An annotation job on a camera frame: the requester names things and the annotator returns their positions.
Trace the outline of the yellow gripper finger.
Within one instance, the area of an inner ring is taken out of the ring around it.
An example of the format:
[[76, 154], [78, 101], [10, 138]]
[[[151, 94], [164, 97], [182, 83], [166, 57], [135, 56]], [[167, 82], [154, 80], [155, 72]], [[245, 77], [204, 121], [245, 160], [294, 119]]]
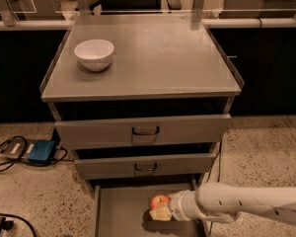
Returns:
[[166, 205], [151, 209], [149, 214], [153, 220], [157, 221], [170, 221], [172, 218], [172, 214]]

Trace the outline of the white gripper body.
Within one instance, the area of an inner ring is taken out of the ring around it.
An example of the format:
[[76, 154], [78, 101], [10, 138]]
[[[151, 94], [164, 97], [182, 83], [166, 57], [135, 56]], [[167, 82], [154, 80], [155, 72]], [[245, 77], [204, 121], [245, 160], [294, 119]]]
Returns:
[[180, 191], [170, 195], [170, 212], [177, 221], [191, 221], [200, 218], [196, 191]]

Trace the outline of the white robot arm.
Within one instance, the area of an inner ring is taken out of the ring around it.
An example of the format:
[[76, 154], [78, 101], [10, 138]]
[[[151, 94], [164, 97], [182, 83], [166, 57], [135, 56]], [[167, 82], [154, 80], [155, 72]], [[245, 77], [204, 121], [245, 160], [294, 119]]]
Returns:
[[154, 196], [149, 214], [157, 221], [200, 219], [233, 223], [240, 212], [296, 226], [296, 188], [240, 188], [205, 183], [195, 191]]

